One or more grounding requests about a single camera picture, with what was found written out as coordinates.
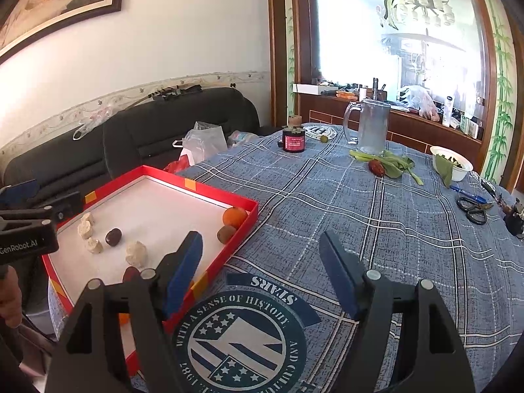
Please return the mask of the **person left hand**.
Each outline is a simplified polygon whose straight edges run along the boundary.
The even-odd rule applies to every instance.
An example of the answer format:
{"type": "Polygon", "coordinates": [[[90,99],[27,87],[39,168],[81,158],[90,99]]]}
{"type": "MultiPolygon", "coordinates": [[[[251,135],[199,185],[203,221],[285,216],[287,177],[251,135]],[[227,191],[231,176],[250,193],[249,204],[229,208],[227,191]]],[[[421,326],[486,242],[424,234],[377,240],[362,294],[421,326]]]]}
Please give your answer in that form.
{"type": "Polygon", "coordinates": [[[16,270],[11,266],[5,267],[6,272],[1,279],[1,318],[8,328],[17,328],[22,320],[22,294],[16,270]]]}

